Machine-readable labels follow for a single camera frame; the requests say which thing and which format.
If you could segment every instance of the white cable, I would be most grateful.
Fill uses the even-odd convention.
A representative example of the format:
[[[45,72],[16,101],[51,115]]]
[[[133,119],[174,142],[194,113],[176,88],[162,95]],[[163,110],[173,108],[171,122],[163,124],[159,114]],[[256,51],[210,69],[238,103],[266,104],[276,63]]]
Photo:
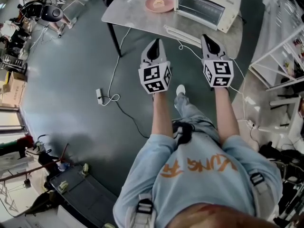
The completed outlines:
[[[244,114],[244,119],[242,120],[238,120],[238,122],[246,122],[246,126],[251,129],[252,126],[249,124],[249,121],[246,119],[246,110],[245,110],[245,98],[244,98],[244,92],[245,92],[245,84],[246,84],[246,79],[245,79],[245,76],[242,72],[242,70],[240,69],[240,67],[238,66],[237,62],[233,59],[234,63],[236,64],[236,66],[238,67],[239,71],[241,72],[241,75],[244,79],[244,83],[243,83],[243,92],[239,92],[238,90],[234,89],[233,87],[230,86],[231,89],[237,91],[239,94],[241,94],[242,96],[242,102],[243,102],[243,114]]]
[[[179,40],[177,40],[177,41],[180,43],[179,50],[183,50],[184,48],[188,48],[191,52],[193,52],[193,54],[197,58],[199,58],[201,60],[201,58],[190,47],[183,45]]]
[[[130,31],[130,30],[131,30],[131,28],[128,29],[128,32],[127,32],[127,33],[125,34],[125,36],[123,37],[122,42],[120,43],[119,49],[122,48],[123,41],[124,41],[124,39],[126,38],[126,36],[129,34],[129,31]],[[120,95],[119,95],[119,94],[115,94],[115,95],[113,95],[112,97],[110,97],[111,85],[112,85],[112,82],[113,82],[113,79],[114,79],[114,75],[115,75],[115,72],[116,72],[116,69],[117,69],[117,66],[118,66],[119,59],[120,59],[120,56],[118,56],[118,58],[117,58],[117,62],[116,62],[116,65],[115,65],[115,68],[114,68],[114,71],[113,71],[113,74],[112,74],[112,78],[111,78],[111,81],[110,81],[110,85],[109,85],[109,90],[108,90],[108,98],[109,98],[109,101],[108,101],[107,103],[105,103],[105,104],[102,103],[102,104],[101,104],[102,106],[108,105],[111,101],[119,101],[119,99],[120,99]]]
[[[38,39],[34,42],[34,44],[30,47],[30,50],[31,50],[31,49],[33,48],[33,46],[37,43],[37,41],[39,41],[39,39],[41,38],[42,34],[43,34],[45,31],[46,31],[46,30],[45,30],[44,27],[43,27],[40,36],[39,36]]]

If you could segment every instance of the white sneaker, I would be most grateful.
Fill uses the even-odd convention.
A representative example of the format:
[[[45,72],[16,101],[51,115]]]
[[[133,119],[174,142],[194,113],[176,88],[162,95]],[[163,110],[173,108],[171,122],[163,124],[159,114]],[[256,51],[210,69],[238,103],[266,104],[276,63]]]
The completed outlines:
[[[177,86],[176,95],[179,95],[179,93],[183,93],[184,95],[186,94],[186,89],[184,85]]]
[[[73,28],[73,26],[76,24],[76,22],[77,22],[77,18],[73,18],[72,21],[71,21],[71,23],[69,25],[67,25],[68,28],[69,29]]]

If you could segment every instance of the cardboard box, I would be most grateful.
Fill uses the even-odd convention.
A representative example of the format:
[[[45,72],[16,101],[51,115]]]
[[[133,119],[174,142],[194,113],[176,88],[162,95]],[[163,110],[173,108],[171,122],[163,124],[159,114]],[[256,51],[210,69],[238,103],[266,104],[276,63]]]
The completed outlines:
[[[12,72],[9,83],[3,85],[2,103],[20,105],[26,87],[26,77],[22,74]]]
[[[6,81],[6,79],[7,79],[6,75],[7,74],[8,74],[8,71],[6,71],[6,70],[0,70],[0,87],[1,88],[2,88],[2,86],[4,84],[7,83],[7,81]]]

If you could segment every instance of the gray floor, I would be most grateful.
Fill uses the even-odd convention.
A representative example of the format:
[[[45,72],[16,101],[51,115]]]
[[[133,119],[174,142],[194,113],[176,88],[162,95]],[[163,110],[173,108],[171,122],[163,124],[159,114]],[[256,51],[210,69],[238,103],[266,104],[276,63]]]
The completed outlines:
[[[54,39],[55,32],[48,31],[32,48],[28,87],[21,108],[34,137],[49,134],[46,142],[57,154],[70,143],[68,157],[89,163],[92,174],[118,195],[145,139],[116,103],[106,107],[97,104],[95,90],[102,88],[107,93],[117,60],[107,26],[101,21],[105,9],[102,0],[88,0],[85,7],[75,2],[66,10],[69,17],[78,16],[75,27],[65,29],[61,39]],[[264,6],[261,0],[242,0],[241,12],[247,24],[237,62],[246,72],[257,43]],[[120,41],[127,28],[114,29]],[[34,32],[32,40],[40,33]],[[111,95],[121,95],[120,106],[137,120],[147,136],[151,132],[152,98],[140,85],[137,69],[142,49],[155,38],[156,35],[146,32],[130,31],[111,89]],[[184,84],[190,100],[215,121],[215,97],[201,72],[201,62],[187,49],[179,51],[177,41],[162,39],[173,67],[168,91],[172,117],[178,117],[173,106],[175,89]],[[198,48],[192,48],[201,55]],[[237,72],[233,86],[239,88],[241,82]]]
[[[279,134],[262,132],[257,127],[282,124],[287,106],[271,110],[269,102],[282,99],[278,95],[292,95],[293,92],[291,89],[286,90],[285,88],[269,92],[265,90],[266,86],[249,71],[246,75],[245,89],[244,83],[240,87],[240,92],[244,93],[245,111],[243,110],[241,94],[237,94],[232,103],[238,119],[240,135],[256,151],[269,142],[273,142],[272,146],[278,149],[282,148],[283,142],[291,144],[287,137],[282,140],[282,136]],[[244,114],[246,116],[245,119],[251,120],[255,124],[256,127],[254,129],[251,130],[251,127],[247,126],[247,123],[243,121]]]

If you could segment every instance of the metal rack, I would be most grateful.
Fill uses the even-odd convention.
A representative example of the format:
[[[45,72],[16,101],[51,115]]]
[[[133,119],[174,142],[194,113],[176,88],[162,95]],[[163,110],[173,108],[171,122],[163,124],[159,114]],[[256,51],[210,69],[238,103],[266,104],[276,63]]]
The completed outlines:
[[[266,91],[304,82],[304,23],[296,0],[268,0],[249,70]]]
[[[23,63],[23,60],[9,56],[3,55],[0,57],[1,69],[6,69],[8,71],[24,72],[26,70],[27,64]]]

